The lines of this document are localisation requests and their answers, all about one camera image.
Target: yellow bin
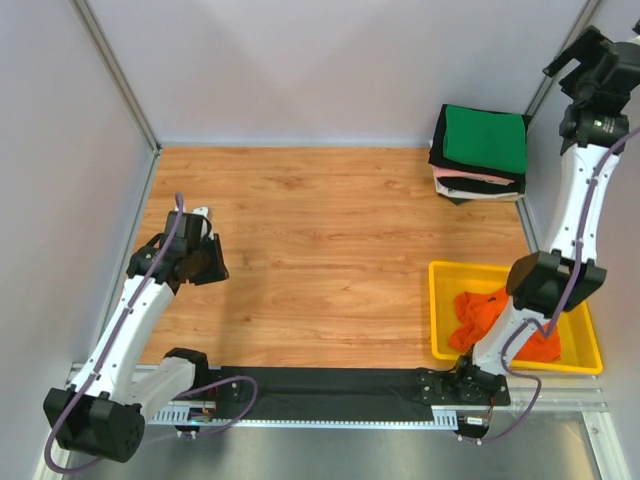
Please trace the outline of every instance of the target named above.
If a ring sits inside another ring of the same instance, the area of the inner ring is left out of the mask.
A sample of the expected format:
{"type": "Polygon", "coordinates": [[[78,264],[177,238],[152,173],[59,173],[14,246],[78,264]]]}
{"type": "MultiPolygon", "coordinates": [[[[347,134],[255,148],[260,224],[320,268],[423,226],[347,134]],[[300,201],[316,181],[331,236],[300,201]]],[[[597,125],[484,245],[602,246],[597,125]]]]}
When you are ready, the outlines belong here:
{"type": "MultiPolygon", "coordinates": [[[[462,292],[492,293],[507,283],[509,267],[470,263],[432,262],[429,265],[431,300],[431,351],[441,360],[455,360],[461,352],[448,344],[449,337],[461,325],[453,305],[462,292]]],[[[586,302],[558,321],[562,357],[551,363],[514,360],[521,369],[597,375],[602,359],[586,302]]]]}

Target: wooden table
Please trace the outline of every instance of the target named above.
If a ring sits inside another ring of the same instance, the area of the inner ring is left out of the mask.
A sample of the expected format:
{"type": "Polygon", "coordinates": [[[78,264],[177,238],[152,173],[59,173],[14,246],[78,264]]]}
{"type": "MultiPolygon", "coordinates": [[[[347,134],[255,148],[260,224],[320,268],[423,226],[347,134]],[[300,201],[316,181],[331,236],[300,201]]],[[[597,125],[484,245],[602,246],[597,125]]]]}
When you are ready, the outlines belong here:
{"type": "Polygon", "coordinates": [[[201,350],[211,365],[441,367],[431,355],[433,260],[511,265],[515,206],[455,206],[425,149],[167,148],[138,238],[178,190],[213,208],[231,278],[181,287],[141,363],[201,350]]]}

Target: pink folded cloth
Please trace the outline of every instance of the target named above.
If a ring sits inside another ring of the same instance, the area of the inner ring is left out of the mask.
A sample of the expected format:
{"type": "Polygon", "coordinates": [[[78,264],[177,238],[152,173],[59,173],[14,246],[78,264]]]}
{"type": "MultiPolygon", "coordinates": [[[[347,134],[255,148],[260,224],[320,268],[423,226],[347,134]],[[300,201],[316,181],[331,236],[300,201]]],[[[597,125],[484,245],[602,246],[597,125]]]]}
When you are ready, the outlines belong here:
{"type": "Polygon", "coordinates": [[[461,177],[470,180],[481,180],[483,182],[495,183],[496,185],[509,185],[514,181],[509,178],[496,177],[493,175],[484,175],[482,173],[463,172],[461,170],[453,170],[451,168],[442,168],[433,166],[433,175],[436,178],[443,177],[461,177]]]}

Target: green folded shirt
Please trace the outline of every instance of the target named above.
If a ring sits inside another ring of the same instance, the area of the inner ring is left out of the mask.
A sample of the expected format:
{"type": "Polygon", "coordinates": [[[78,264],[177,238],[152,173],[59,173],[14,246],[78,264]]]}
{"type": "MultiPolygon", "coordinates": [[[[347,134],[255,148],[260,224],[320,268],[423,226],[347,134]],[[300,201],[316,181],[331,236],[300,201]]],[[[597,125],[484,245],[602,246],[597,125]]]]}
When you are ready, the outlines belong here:
{"type": "Polygon", "coordinates": [[[521,115],[489,113],[449,105],[444,156],[454,162],[510,173],[527,171],[527,146],[521,115]]]}

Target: orange cloth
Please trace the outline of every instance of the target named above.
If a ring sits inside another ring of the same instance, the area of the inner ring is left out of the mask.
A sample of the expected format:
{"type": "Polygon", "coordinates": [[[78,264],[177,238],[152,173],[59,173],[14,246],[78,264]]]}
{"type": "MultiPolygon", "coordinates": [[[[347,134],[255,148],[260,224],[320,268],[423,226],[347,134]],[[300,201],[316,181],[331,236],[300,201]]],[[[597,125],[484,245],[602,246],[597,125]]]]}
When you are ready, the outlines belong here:
{"type": "MultiPolygon", "coordinates": [[[[449,346],[466,353],[491,329],[507,306],[509,296],[504,288],[489,295],[464,292],[456,297],[456,315],[462,322],[451,338],[449,346]]],[[[553,362],[560,358],[562,347],[556,328],[545,340],[540,332],[534,333],[516,355],[517,360],[531,362],[553,362]]]]}

